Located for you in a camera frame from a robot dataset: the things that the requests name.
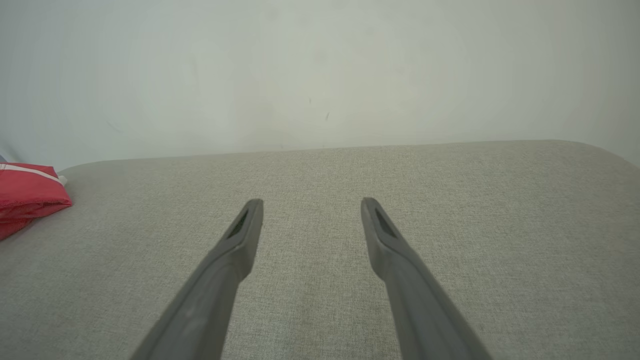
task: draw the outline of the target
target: white wall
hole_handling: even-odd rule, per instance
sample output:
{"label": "white wall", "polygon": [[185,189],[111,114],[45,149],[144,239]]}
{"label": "white wall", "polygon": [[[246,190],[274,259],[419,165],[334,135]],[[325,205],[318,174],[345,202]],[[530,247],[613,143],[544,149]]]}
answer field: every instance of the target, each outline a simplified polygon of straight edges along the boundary
{"label": "white wall", "polygon": [[22,161],[558,138],[640,165],[636,0],[0,1]]}

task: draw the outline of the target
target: white stripe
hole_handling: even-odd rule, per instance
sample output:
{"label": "white stripe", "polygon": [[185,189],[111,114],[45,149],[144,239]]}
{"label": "white stripe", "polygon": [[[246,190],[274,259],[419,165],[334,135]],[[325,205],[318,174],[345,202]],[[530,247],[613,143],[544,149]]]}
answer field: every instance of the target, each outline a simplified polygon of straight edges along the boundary
{"label": "white stripe", "polygon": [[51,180],[57,181],[60,184],[62,184],[62,181],[60,181],[60,179],[58,179],[57,177],[51,176],[51,175],[47,174],[46,172],[42,172],[40,170],[35,170],[35,169],[32,169],[32,168],[17,167],[15,165],[9,165],[9,164],[0,164],[0,170],[15,170],[15,171],[31,172],[32,174],[38,174],[40,176],[46,177],[47,179],[51,179]]}

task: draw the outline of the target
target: folded red cloth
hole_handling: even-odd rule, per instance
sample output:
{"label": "folded red cloth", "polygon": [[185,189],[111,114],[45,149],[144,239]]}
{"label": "folded red cloth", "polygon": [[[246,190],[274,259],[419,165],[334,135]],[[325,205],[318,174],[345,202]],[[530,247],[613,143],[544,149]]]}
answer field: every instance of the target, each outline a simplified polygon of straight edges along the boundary
{"label": "folded red cloth", "polygon": [[0,240],[71,205],[52,167],[0,163]]}

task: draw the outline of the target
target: gray fabric sofa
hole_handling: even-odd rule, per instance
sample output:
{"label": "gray fabric sofa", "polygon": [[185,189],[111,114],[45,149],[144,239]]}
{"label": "gray fabric sofa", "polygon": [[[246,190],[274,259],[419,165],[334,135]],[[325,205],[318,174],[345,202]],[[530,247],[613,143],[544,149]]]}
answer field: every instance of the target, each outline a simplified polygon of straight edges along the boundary
{"label": "gray fabric sofa", "polygon": [[375,197],[496,359],[640,358],[640,168],[562,141],[90,163],[0,242],[0,357],[127,359],[243,204],[264,199],[225,359],[397,359]]}

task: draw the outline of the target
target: red fabric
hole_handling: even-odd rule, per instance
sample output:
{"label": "red fabric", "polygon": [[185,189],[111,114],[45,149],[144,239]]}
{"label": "red fabric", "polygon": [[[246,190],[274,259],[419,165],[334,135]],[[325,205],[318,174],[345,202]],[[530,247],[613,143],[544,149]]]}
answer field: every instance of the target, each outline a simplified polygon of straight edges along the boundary
{"label": "red fabric", "polygon": [[[52,167],[5,164],[58,177]],[[65,187],[55,180],[31,172],[0,170],[0,240],[27,226],[34,218],[51,215],[71,205]]]}

